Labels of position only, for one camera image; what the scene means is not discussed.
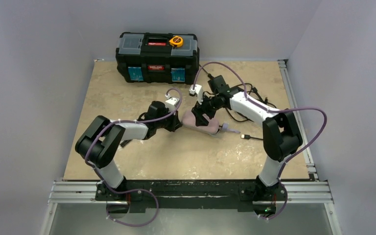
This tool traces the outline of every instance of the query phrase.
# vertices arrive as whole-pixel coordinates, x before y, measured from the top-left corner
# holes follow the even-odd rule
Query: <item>gray floor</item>
[[[122,221],[147,221],[154,210],[145,214],[127,214]],[[257,220],[254,213],[236,210],[161,209],[151,224],[130,228],[106,220],[104,204],[59,204],[51,235],[330,235],[323,204],[289,204],[269,222]]]

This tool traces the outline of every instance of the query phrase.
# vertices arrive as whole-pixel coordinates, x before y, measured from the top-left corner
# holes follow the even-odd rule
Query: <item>white wall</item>
[[[376,234],[376,0],[324,0],[288,62],[299,106],[329,123],[312,153],[345,234]],[[302,113],[313,136],[320,115]]]
[[[0,235],[36,235],[92,68],[61,0],[0,0]]]
[[[195,33],[202,59],[288,58],[320,0],[68,0],[94,58],[122,32]]]

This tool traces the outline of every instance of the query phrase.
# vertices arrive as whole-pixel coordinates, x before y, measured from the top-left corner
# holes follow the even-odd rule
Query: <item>wooden tabletop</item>
[[[245,82],[257,87],[262,97],[279,109],[289,108],[283,79],[277,62],[225,62]],[[164,83],[126,83],[116,69],[116,62],[96,62],[71,147],[65,180],[93,180],[97,176],[74,151],[78,138],[97,115],[110,119],[137,119],[153,100],[165,101],[165,92],[176,87],[183,93],[179,117],[191,110],[195,97],[188,95],[189,85]],[[239,84],[229,70],[219,65],[205,69],[214,76],[223,75],[229,86]],[[198,84],[209,90],[202,72]],[[242,134],[262,137],[262,129],[252,122],[237,123],[224,109],[215,115],[220,123]],[[116,152],[114,161],[127,179],[254,179],[261,171],[266,154],[262,141],[244,140],[240,134],[219,133],[217,137],[181,127],[176,132],[157,131],[149,140],[134,140]],[[307,179],[303,155],[286,166],[282,178]]]

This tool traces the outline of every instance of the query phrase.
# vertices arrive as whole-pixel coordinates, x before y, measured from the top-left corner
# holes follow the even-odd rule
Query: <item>yellow tape measure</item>
[[[169,44],[173,47],[182,47],[184,40],[180,36],[175,36],[169,40]]]

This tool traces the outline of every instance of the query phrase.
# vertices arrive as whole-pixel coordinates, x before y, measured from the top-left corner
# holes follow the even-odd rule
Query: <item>black toolbox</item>
[[[179,36],[180,47],[169,41]],[[200,50],[194,34],[121,34],[116,48],[117,70],[127,82],[192,84],[199,69]]]

